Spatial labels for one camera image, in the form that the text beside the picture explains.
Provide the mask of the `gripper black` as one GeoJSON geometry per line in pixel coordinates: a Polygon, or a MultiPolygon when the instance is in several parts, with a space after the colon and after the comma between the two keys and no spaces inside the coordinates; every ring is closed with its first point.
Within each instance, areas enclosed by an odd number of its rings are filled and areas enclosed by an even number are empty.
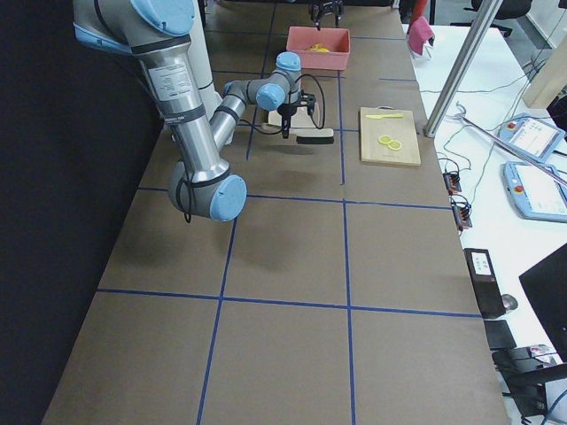
{"type": "Polygon", "coordinates": [[[332,15],[335,26],[339,26],[339,21],[344,13],[344,3],[342,0],[314,0],[309,3],[310,19],[318,31],[321,30],[322,19],[332,15]]]}
{"type": "Polygon", "coordinates": [[[293,92],[287,96],[287,99],[277,108],[282,115],[282,137],[288,139],[291,129],[291,116],[301,106],[306,106],[310,115],[315,109],[316,99],[314,94],[306,93],[304,90],[293,92]]]}

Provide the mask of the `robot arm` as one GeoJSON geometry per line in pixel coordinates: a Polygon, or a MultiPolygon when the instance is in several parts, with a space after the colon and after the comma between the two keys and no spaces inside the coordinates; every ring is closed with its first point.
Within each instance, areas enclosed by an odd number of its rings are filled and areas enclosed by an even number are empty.
{"type": "Polygon", "coordinates": [[[247,188],[220,152],[249,104],[278,112],[283,136],[300,107],[314,111],[314,96],[300,87],[299,56],[281,53],[269,77],[231,81],[217,93],[195,2],[75,1],[73,6],[80,43],[140,62],[182,155],[169,181],[174,207],[187,218],[234,220],[244,208],[247,188]]]}

